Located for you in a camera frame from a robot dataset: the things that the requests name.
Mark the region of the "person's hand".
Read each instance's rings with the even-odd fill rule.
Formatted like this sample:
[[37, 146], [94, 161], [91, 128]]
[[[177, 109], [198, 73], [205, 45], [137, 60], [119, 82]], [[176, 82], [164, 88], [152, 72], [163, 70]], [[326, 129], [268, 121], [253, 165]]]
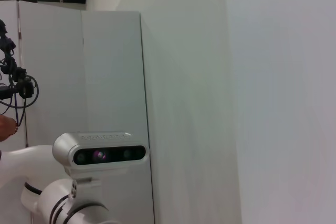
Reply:
[[5, 141], [17, 132], [17, 123], [14, 119], [0, 115], [0, 142]]

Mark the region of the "white partition panel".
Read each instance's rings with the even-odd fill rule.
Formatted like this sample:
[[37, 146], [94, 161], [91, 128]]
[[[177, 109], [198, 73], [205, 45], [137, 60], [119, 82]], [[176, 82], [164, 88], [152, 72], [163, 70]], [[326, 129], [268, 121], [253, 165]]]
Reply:
[[[89, 130], [124, 131], [149, 145], [138, 12], [82, 12]], [[150, 161], [102, 181], [104, 204], [121, 224], [154, 224]]]
[[26, 112], [29, 146], [88, 128], [79, 10], [19, 2], [22, 57], [39, 97]]

